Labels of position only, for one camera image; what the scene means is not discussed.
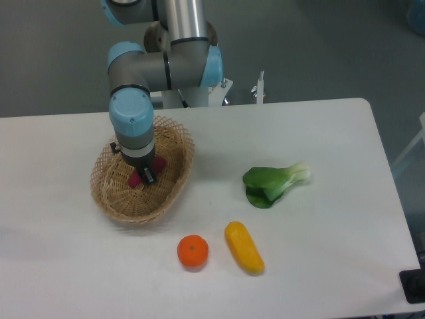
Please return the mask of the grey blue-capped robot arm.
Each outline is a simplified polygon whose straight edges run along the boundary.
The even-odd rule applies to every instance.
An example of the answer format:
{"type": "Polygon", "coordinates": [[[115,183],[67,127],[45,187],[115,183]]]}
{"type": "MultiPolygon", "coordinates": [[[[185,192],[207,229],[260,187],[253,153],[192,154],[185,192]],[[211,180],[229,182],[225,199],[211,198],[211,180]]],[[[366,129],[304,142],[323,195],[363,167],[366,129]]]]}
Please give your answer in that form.
{"type": "Polygon", "coordinates": [[[223,78],[221,51],[210,44],[202,1],[102,1],[115,25],[164,21],[170,48],[149,53],[137,43],[115,44],[108,52],[109,116],[118,139],[112,147],[146,184],[156,181],[151,93],[208,89],[223,78]]]}

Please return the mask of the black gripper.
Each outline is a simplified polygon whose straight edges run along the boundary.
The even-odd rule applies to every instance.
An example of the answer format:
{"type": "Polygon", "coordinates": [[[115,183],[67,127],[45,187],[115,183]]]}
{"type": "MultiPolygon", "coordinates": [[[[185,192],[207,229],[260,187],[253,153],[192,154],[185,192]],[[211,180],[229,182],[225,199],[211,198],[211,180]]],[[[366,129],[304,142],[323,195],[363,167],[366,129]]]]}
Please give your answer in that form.
{"type": "Polygon", "coordinates": [[[138,149],[129,149],[115,142],[112,142],[110,147],[113,154],[121,153],[124,161],[136,169],[144,184],[153,185],[157,182],[157,177],[153,170],[155,142],[149,142],[138,149]]]}

